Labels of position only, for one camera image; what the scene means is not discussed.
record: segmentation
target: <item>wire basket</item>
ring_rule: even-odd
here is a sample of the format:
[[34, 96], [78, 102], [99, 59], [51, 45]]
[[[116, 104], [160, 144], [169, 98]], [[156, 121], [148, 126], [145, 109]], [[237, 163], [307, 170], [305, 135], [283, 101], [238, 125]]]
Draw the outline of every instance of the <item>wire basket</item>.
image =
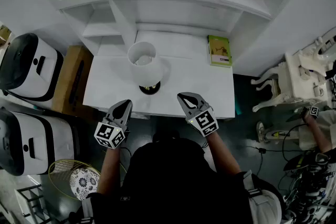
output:
[[53, 186], [65, 196], [75, 200], [78, 199], [71, 190], [70, 176], [79, 168], [90, 168], [100, 175], [100, 173], [91, 165], [74, 159], [60, 159], [55, 161], [50, 165], [48, 170], [48, 176]]

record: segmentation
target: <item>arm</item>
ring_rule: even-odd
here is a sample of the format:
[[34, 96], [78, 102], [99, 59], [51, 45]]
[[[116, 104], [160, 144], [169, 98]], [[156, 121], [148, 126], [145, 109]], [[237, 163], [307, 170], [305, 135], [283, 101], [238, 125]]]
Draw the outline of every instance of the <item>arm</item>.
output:
[[310, 131], [313, 133], [315, 141], [321, 151], [321, 153], [328, 152], [332, 150], [331, 142], [326, 138], [326, 136], [321, 132], [316, 120], [310, 115], [307, 114], [304, 117]]
[[107, 149], [97, 192], [111, 196], [120, 188], [120, 148]]
[[213, 132], [208, 135], [206, 139], [209, 143], [211, 154], [218, 173], [236, 175], [242, 171], [240, 170], [236, 159], [226, 147], [217, 132]]

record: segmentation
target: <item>yellow book cover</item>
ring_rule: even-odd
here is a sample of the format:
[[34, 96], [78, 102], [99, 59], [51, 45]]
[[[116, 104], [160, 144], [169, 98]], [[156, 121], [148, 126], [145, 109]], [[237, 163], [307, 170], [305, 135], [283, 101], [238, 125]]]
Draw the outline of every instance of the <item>yellow book cover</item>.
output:
[[210, 64], [230, 67], [232, 65], [229, 40], [225, 37], [208, 36]]

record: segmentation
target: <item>lamp base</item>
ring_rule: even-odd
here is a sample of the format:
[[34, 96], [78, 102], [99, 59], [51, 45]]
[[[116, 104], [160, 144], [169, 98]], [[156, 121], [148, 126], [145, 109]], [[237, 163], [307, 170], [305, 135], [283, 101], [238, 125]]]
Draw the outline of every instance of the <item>lamp base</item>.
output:
[[149, 89], [147, 90], [145, 87], [141, 87], [139, 86], [140, 90], [144, 93], [144, 94], [147, 94], [147, 95], [152, 95], [152, 94], [155, 94], [158, 92], [158, 90], [160, 89], [160, 86], [161, 86], [161, 83], [158, 82], [156, 85], [155, 85], [155, 88], [153, 87], [148, 87]]

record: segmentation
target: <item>table lamp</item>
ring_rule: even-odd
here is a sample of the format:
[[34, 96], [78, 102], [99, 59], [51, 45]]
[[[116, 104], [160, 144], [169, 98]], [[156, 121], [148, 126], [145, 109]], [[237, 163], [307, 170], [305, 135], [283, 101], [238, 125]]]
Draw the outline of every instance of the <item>table lamp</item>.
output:
[[133, 80], [140, 90], [145, 94], [155, 94], [160, 88], [163, 68], [154, 45], [145, 41], [134, 43], [127, 56]]

